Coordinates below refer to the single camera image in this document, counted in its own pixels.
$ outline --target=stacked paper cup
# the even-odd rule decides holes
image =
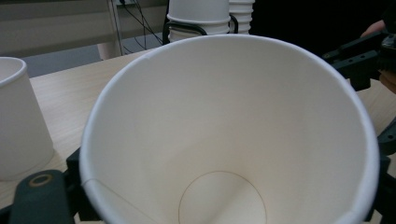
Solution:
[[[171,22],[197,25],[208,35],[227,34],[230,31],[229,0],[170,0],[167,18]],[[169,41],[198,36],[189,29],[170,27]]]
[[[248,35],[250,30],[250,22],[252,21],[251,13],[253,12],[253,4],[255,0],[229,0],[230,14],[235,16],[238,21],[238,34]],[[233,23],[231,23],[231,32],[233,31]]]

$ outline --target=cable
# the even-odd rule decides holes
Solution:
[[[136,8],[139,10],[139,13],[140,13],[141,16],[142,16],[142,21],[140,21],[140,20],[128,9],[128,7],[125,5],[125,1],[124,1],[124,0],[120,0],[120,2],[122,3],[122,6],[125,8],[125,10],[128,12],[128,14],[130,14],[136,21],[138,21],[138,22],[143,26],[143,32],[144,32],[145,35],[146,35],[146,33],[145,33],[145,32],[146,32],[146,29],[147,29],[152,35],[154,35],[154,37],[158,40],[158,42],[159,42],[160,44],[163,43],[163,41],[162,41],[158,36],[156,36],[156,35],[154,34],[154,32],[152,31],[151,27],[149,26],[149,23],[147,22],[147,20],[146,20],[144,14],[143,14],[142,8],[141,8],[141,6],[140,6],[140,4],[138,3],[137,0],[134,0],[134,2],[135,2],[135,4],[136,4]]]
[[[140,42],[136,39],[136,37],[134,37],[134,41],[136,41],[136,43],[142,48],[142,49],[147,49],[146,47],[144,47],[142,44],[140,44]]]
[[[125,48],[125,49],[126,49],[126,51],[128,51],[129,53],[134,53],[133,51],[131,51],[131,50],[127,49],[125,46],[124,46],[124,48]]]
[[[117,18],[116,18],[116,15],[117,15],[117,13],[116,13],[116,9],[114,8],[114,3],[113,3],[113,1],[111,1],[111,9],[113,10],[113,17],[114,17],[114,21],[115,21],[115,25],[116,25],[116,30],[117,30],[117,39],[119,40],[119,47],[120,47],[120,51],[121,51],[121,55],[122,55],[122,44],[121,44],[121,37],[120,37],[120,28],[119,28],[119,26],[117,25]]]

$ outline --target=paper cup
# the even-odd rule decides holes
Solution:
[[[253,4],[253,3],[255,3],[255,0],[230,0],[229,2],[230,2],[230,4],[233,4],[233,3]]]
[[[239,35],[249,35],[248,31],[240,31],[238,32]]]
[[[187,23],[222,23],[229,19],[228,0],[170,0],[167,18]]]
[[[231,3],[230,12],[250,12],[253,10],[253,4],[251,3]]]
[[[23,60],[0,57],[0,181],[24,178],[52,158],[53,145]]]
[[[251,12],[232,12],[233,15],[238,21],[252,21]]]
[[[238,34],[247,32],[250,30],[250,21],[239,21],[238,22]],[[234,24],[231,22],[230,24],[230,30],[234,29]]]
[[[230,31],[228,22],[219,23],[219,24],[210,24],[210,25],[204,25],[204,24],[196,24],[196,25],[204,29],[207,35],[222,35],[222,34],[227,34]],[[169,42],[172,43],[178,40],[196,37],[199,35],[201,34],[194,32],[193,30],[170,26],[168,39]]]
[[[378,171],[349,83],[255,35],[184,39],[131,62],[80,151],[81,184],[108,223],[361,224]]]

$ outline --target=wooden table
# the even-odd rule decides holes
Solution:
[[[55,156],[45,169],[66,170],[65,160],[79,148],[85,122],[103,87],[122,67],[148,51],[31,78],[55,148]],[[396,117],[396,95],[377,81],[358,95],[380,134]],[[393,175],[394,163],[389,169]],[[0,208],[12,203],[17,184],[18,181],[0,182]]]

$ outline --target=cup rim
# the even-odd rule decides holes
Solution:
[[[18,78],[22,77],[23,74],[25,74],[26,67],[27,67],[26,62],[24,60],[22,60],[22,59],[19,59],[19,58],[0,57],[0,61],[4,61],[4,60],[17,61],[17,62],[21,63],[21,68],[18,71],[16,71],[14,74],[12,74],[11,76],[6,77],[3,80],[0,80],[0,88],[5,87],[7,84],[9,84],[9,83],[17,80]]]

